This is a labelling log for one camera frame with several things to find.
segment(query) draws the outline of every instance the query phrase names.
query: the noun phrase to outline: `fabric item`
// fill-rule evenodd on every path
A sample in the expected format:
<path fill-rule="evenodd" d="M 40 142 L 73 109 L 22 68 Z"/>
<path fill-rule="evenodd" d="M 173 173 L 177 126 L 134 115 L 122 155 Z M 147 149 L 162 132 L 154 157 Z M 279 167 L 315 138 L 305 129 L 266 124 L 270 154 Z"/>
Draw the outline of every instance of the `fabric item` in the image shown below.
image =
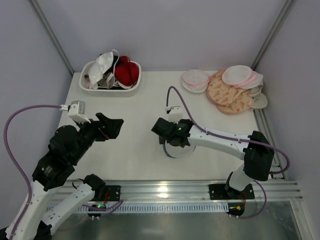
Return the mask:
<path fill-rule="evenodd" d="M 85 79 L 85 87 L 87 88 L 87 89 L 89 89 L 90 88 L 90 81 L 89 81 L 89 79 L 87 78 L 87 79 Z"/>
<path fill-rule="evenodd" d="M 228 106 L 216 105 L 217 109 L 223 114 L 233 115 L 248 110 L 252 106 L 252 99 L 248 91 L 242 92 L 238 98 Z"/>
<path fill-rule="evenodd" d="M 121 88 L 123 88 L 124 90 L 128 90 L 128 89 L 131 89 L 133 87 L 133 85 L 131 86 L 126 86 L 126 85 L 123 85 L 121 82 L 118 81 L 118 84 Z"/>
<path fill-rule="evenodd" d="M 208 87 L 208 84 L 204 85 L 202 88 L 191 88 L 188 84 L 186 84 L 184 81 L 181 81 L 181 85 L 187 89 L 188 91 L 194 93 L 194 94 L 201 94 L 203 93 L 207 87 Z"/>
<path fill-rule="evenodd" d="M 117 66 L 120 66 L 121 64 L 123 64 L 123 61 L 121 59 L 123 59 L 123 57 L 125 58 L 128 58 L 127 56 L 120 56 L 117 55 L 113 55 L 113 63 L 112 63 L 112 66 L 103 74 L 103 77 L 105 77 L 105 75 L 108 75 L 109 73 L 114 73 L 114 68 L 117 67 Z"/>
<path fill-rule="evenodd" d="M 245 85 L 251 83 L 256 78 L 257 78 L 257 73 L 255 71 L 252 71 L 250 77 L 247 80 L 244 80 L 243 82 L 241 82 L 239 84 L 235 84 L 234 86 L 237 88 L 241 88 L 242 86 L 245 86 Z"/>
<path fill-rule="evenodd" d="M 252 80 L 251 82 L 249 82 L 249 83 L 247 83 L 245 85 L 239 86 L 239 88 L 242 88 L 242 89 L 253 89 L 253 88 L 263 84 L 263 78 L 264 78 L 264 76 L 262 74 L 256 73 L 256 78 L 254 80 Z"/>
<path fill-rule="evenodd" d="M 239 95 L 245 89 L 227 85 L 222 81 L 222 76 L 226 69 L 220 69 L 216 74 L 211 76 L 209 86 L 207 88 L 207 96 L 209 99 L 219 105 L 227 106 L 237 100 Z"/>
<path fill-rule="evenodd" d="M 260 94 L 263 86 L 264 86 L 264 82 L 262 81 L 262 85 L 249 89 L 248 91 L 249 91 L 250 97 L 254 97 Z"/>
<path fill-rule="evenodd" d="M 130 62 L 130 58 L 127 56 L 121 56 L 119 59 L 122 61 L 122 64 L 115 68 L 116 79 L 127 87 L 136 84 L 139 78 L 138 66 Z"/>
<path fill-rule="evenodd" d="M 253 109 L 264 109 L 268 105 L 267 97 L 260 93 L 254 97 L 252 97 L 252 106 Z"/>
<path fill-rule="evenodd" d="M 203 93 L 210 80 L 209 75 L 200 69 L 186 71 L 182 77 L 182 86 L 192 93 Z"/>
<path fill-rule="evenodd" d="M 255 73 L 248 66 L 236 65 L 226 69 L 222 75 L 222 80 L 227 85 L 236 86 L 254 78 Z"/>
<path fill-rule="evenodd" d="M 244 65 L 231 66 L 222 74 L 222 81 L 241 89 L 252 89 L 262 85 L 264 76 Z"/>
<path fill-rule="evenodd" d="M 98 89 L 98 82 L 103 78 L 104 73 L 111 68 L 114 61 L 113 52 L 106 52 L 100 55 L 95 63 L 89 68 L 90 89 Z"/>
<path fill-rule="evenodd" d="M 111 89 L 117 86 L 117 80 L 115 79 L 112 72 L 108 72 L 103 75 L 103 78 L 98 81 L 98 87 L 100 89 Z"/>

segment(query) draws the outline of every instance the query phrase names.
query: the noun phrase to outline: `black mounting bracket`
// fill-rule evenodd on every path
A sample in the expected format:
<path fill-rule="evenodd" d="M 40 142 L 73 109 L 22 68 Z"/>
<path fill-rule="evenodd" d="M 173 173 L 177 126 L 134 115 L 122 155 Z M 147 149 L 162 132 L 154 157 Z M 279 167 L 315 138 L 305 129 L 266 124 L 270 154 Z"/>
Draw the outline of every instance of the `black mounting bracket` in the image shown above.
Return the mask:
<path fill-rule="evenodd" d="M 8 240 L 6 230 L 7 230 L 6 227 L 0 229 L 0 240 Z"/>
<path fill-rule="evenodd" d="M 93 202 L 104 202 L 106 199 L 106 194 L 108 196 L 108 202 L 118 202 L 121 195 L 121 186 L 120 185 L 105 185 L 103 194 L 100 197 L 95 197 L 91 201 Z"/>
<path fill-rule="evenodd" d="M 224 183 L 210 184 L 208 186 L 210 200 L 241 200 L 240 197 L 231 198 L 228 195 L 228 192 L 226 191 L 225 186 L 226 184 Z M 242 192 L 244 193 L 246 200 L 255 199 L 255 193 L 254 193 L 252 184 L 248 184 Z"/>
<path fill-rule="evenodd" d="M 228 202 L 228 209 L 229 211 L 227 214 L 231 214 L 234 216 L 241 216 L 245 212 L 245 205 L 242 203 L 234 203 L 234 202 Z"/>

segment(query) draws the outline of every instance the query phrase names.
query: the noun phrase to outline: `white table surface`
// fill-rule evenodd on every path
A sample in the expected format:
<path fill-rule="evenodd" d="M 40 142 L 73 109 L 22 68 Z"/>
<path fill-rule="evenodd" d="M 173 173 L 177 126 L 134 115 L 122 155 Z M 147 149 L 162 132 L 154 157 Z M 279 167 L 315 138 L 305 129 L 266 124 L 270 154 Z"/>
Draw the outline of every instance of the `white table surface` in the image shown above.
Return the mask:
<path fill-rule="evenodd" d="M 132 97 L 91 96 L 80 89 L 80 73 L 75 73 L 66 104 L 85 101 L 85 115 L 96 119 L 96 113 L 108 118 L 124 119 L 117 139 L 95 142 L 79 161 L 69 179 L 96 174 L 104 180 L 226 180 L 241 160 L 213 149 L 197 147 L 184 158 L 168 158 L 151 128 L 159 117 L 166 118 L 165 104 L 169 86 L 181 92 L 193 118 L 200 124 L 219 131 L 251 134 L 257 130 L 252 110 L 225 115 L 219 112 L 205 93 L 191 93 L 180 84 L 184 71 L 144 71 L 137 93 Z M 170 106 L 182 106 L 172 90 Z M 66 113 L 59 126 L 75 125 Z"/>

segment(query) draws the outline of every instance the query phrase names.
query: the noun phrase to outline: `beige round pad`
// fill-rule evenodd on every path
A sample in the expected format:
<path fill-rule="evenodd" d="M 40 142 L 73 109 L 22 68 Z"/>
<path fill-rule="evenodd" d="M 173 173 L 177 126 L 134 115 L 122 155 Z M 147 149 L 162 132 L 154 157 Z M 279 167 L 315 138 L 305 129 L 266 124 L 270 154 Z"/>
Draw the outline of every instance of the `beige round pad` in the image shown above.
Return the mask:
<path fill-rule="evenodd" d="M 253 109 L 264 109 L 268 105 L 267 97 L 260 93 L 257 96 L 252 97 L 252 106 Z"/>
<path fill-rule="evenodd" d="M 216 105 L 218 110 L 224 114 L 239 114 L 248 110 L 252 105 L 252 99 L 247 91 L 242 92 L 239 97 L 228 106 Z"/>
<path fill-rule="evenodd" d="M 213 103 L 227 106 L 233 103 L 245 89 L 225 84 L 222 81 L 224 71 L 225 69 L 220 69 L 216 74 L 211 76 L 207 88 L 207 96 Z"/>

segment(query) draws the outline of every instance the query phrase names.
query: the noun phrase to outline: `white wall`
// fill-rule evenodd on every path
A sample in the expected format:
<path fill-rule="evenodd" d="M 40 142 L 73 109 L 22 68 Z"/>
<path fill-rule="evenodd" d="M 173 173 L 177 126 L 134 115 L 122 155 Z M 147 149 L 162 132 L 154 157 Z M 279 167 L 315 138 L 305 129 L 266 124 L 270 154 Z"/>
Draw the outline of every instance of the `white wall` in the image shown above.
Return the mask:
<path fill-rule="evenodd" d="M 2 0 L 0 7 L 0 129 L 16 110 L 64 103 L 71 75 L 27 0 Z M 57 109 L 31 110 L 9 126 L 9 144 L 27 175 L 47 151 L 60 117 Z M 0 229 L 7 227 L 27 195 L 27 187 L 0 144 Z"/>
<path fill-rule="evenodd" d="M 320 1 L 298 0 L 263 58 L 266 114 L 320 226 Z"/>
<path fill-rule="evenodd" d="M 284 0 L 37 0 L 76 72 L 117 49 L 144 70 L 251 65 Z"/>

